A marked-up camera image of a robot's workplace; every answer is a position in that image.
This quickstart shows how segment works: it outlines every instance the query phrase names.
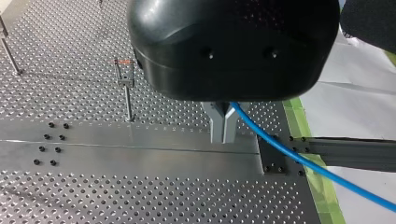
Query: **blue cable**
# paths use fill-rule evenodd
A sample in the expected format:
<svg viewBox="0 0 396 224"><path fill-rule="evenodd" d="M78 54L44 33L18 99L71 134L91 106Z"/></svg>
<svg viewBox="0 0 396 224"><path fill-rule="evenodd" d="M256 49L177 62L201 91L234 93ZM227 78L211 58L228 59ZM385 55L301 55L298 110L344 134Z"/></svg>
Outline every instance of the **blue cable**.
<svg viewBox="0 0 396 224"><path fill-rule="evenodd" d="M300 156L298 153L295 153L288 149L287 147L283 146L281 143L277 142L271 135L266 133L262 128L260 128L254 121L242 110L236 102L231 102L231 106L236 110L242 120L255 132L257 133L262 139L264 139L267 143L271 146L275 147L283 154L289 156L290 158L294 159L295 161L299 162L300 164L310 168L311 170L315 171L318 174L324 175L330 180L334 181L335 183L343 186L346 189L349 189L361 197L364 197L373 203L377 203L392 212L396 212L396 204L392 203L388 200L385 200L379 196L376 196L372 192L369 192L361 187L352 184L351 182L345 180L341 176L335 175L332 172L316 165L314 162L307 160L306 158Z"/></svg>

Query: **black robot housing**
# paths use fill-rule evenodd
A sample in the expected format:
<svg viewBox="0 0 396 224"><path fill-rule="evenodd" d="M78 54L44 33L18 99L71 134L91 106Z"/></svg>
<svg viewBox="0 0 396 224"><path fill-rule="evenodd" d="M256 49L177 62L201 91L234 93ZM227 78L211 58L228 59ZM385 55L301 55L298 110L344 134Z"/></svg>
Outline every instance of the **black robot housing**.
<svg viewBox="0 0 396 224"><path fill-rule="evenodd" d="M337 0L132 0L135 57L154 90L193 101L285 100L318 80Z"/></svg>

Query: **perforated metal table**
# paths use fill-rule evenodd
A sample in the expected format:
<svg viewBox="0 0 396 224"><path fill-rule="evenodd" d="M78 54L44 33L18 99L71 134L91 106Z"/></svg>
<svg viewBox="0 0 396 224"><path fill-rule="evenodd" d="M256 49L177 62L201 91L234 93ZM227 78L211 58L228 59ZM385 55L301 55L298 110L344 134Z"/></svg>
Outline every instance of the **perforated metal table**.
<svg viewBox="0 0 396 224"><path fill-rule="evenodd" d="M134 57L127 2L14 0L4 14L25 71L0 55L0 223L319 223L299 164L263 175L241 120L234 144L210 144L200 103L161 96L138 67L125 122L113 59ZM289 137L281 103L248 113Z"/></svg>

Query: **green tape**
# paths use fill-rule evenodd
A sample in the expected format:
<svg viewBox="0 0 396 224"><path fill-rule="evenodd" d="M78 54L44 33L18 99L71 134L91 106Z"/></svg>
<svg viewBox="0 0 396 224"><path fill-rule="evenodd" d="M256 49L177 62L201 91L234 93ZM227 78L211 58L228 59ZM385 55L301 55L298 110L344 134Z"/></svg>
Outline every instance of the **green tape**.
<svg viewBox="0 0 396 224"><path fill-rule="evenodd" d="M396 54L385 51L385 54L388 56L390 61L396 66Z"/></svg>
<svg viewBox="0 0 396 224"><path fill-rule="evenodd" d="M310 137L308 122L306 121L305 111L301 104L300 98L294 98L283 102L286 117L290 128L290 134L293 137Z"/></svg>
<svg viewBox="0 0 396 224"><path fill-rule="evenodd" d="M286 117L293 137L310 137L303 105L299 98L283 102ZM319 155L304 154L304 157L326 168ZM318 211L321 224L346 224L332 181L305 167L306 177Z"/></svg>

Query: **hole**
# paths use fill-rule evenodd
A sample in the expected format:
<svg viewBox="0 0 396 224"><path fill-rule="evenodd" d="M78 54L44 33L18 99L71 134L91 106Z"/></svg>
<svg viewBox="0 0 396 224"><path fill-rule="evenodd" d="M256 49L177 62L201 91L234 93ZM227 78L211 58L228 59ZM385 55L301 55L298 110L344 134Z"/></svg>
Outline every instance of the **hole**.
<svg viewBox="0 0 396 224"><path fill-rule="evenodd" d="M274 47L268 47L262 51L262 57L264 59L275 59L279 55L279 51Z"/></svg>
<svg viewBox="0 0 396 224"><path fill-rule="evenodd" d="M201 48L201 56L208 59L213 59L214 51L210 47L203 47Z"/></svg>

